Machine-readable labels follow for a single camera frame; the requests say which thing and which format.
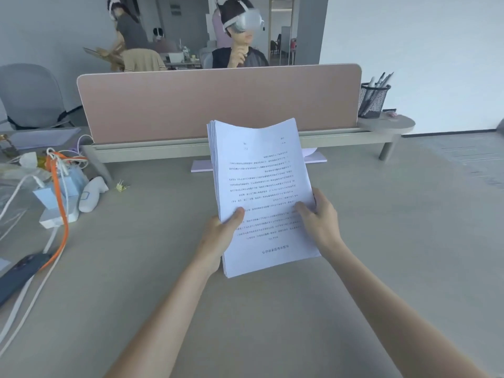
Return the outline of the person's left hand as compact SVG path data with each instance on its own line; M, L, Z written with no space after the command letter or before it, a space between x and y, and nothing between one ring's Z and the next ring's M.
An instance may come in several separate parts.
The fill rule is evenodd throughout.
M196 265L206 278L215 273L221 262L221 257L230 246L234 235L225 235L218 215L212 216L207 222L202 238L196 249L192 263Z

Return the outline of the grey office chair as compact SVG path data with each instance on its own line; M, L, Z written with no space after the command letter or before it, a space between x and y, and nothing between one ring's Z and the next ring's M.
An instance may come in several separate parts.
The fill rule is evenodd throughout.
M14 130L74 127L60 87L45 67L30 63L0 66L0 101Z

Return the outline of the dark blue smartphone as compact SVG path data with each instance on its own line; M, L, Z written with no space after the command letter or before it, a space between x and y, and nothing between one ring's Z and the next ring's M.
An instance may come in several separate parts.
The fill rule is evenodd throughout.
M29 254L19 260L0 277L0 307L2 307L25 283L52 257L52 254Z

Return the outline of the person's right forearm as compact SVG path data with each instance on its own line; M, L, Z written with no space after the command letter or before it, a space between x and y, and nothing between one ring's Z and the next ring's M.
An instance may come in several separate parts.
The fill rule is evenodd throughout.
M317 243L403 378L491 378L373 274L341 239Z

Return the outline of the beige desk shelf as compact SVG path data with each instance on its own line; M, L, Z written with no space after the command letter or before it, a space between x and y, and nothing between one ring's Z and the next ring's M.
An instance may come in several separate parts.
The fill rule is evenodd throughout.
M397 139L413 131L415 121L404 115L382 113L377 119L357 119L356 128L300 132L302 148L383 144L380 159L388 159ZM90 162L115 163L210 155L207 138L82 145Z

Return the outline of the person's right hand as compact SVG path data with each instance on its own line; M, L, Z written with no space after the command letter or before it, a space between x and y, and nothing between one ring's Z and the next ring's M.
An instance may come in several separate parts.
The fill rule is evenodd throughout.
M327 260L333 259L345 245L339 229L338 214L321 190L314 188L312 192L316 203L313 212L318 216L318 224L316 228L304 228L321 255Z

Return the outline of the white power adapter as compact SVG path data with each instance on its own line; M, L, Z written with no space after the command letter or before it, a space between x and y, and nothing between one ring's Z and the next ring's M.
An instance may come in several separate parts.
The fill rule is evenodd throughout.
M80 211L75 207L68 215L67 222L76 222L79 218ZM62 216L58 209L44 209L42 215L40 216L39 223L46 229L62 226L64 223L62 221Z

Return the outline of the lilac paper sheet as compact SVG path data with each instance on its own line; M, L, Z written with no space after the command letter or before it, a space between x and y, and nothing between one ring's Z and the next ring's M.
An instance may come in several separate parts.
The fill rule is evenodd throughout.
M47 130L12 131L7 133L7 136L16 149L29 150L64 145L80 132L79 127L50 128Z

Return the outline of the lilac folder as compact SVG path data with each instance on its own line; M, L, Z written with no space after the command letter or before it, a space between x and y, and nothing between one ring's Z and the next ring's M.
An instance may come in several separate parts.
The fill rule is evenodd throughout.
M326 163L326 157L317 148L303 148L302 154L306 164ZM211 159L194 160L191 167L192 173L211 172L213 170Z

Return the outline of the stack of printed white papers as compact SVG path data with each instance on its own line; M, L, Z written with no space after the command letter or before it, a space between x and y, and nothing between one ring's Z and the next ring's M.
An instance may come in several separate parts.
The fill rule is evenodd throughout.
M295 210L316 207L296 120L265 128L212 120L207 133L219 218L245 211L222 257L225 276L320 256Z

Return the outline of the white handheld controller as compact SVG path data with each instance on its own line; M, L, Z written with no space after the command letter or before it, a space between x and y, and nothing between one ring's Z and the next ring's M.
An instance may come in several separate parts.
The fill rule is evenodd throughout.
M80 196L79 211L81 213L92 212L98 205L101 194L107 191L109 191L109 188L102 176L97 176L90 180Z

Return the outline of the clear plastic bag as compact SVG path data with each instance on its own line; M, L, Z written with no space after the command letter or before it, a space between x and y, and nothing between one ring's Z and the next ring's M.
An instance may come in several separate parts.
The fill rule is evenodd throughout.
M39 153L27 152L10 160L0 155L0 242L30 208L32 192L46 187L50 178Z

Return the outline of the pink desk divider panel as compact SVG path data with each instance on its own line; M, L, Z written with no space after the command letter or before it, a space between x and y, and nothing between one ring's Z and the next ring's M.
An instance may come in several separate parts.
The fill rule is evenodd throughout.
M121 144L206 138L212 120L355 128L361 76L358 64L316 64L88 74L77 86L95 143Z

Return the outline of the light blue box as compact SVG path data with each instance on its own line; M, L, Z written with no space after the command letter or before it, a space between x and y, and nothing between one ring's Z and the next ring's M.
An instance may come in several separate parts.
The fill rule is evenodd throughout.
M67 175L58 175L60 195L64 207L66 206L66 198L80 197L89 181L89 178L78 166L70 166ZM45 187L39 187L33 191L33 194L46 209L58 208L54 182L51 181Z

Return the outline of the person's left forearm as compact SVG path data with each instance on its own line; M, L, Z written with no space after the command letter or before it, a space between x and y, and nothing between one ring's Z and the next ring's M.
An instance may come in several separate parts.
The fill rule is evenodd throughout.
M104 378L169 378L201 295L220 258L195 258Z

